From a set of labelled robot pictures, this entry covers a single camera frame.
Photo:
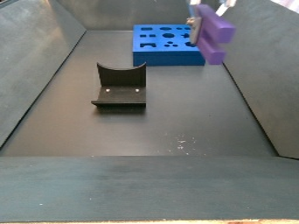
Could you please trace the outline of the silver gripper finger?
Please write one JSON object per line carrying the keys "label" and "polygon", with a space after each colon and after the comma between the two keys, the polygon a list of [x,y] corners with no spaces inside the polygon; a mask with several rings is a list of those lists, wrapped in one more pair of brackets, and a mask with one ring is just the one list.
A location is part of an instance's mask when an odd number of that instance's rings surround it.
{"label": "silver gripper finger", "polygon": [[222,16],[228,8],[232,8],[236,5],[236,0],[219,0],[220,6],[216,10],[216,15]]}
{"label": "silver gripper finger", "polygon": [[202,0],[186,0],[190,9],[190,17],[187,18],[186,24],[191,27],[190,41],[195,45],[199,39],[199,33],[202,28],[202,17],[198,12],[198,5]]}

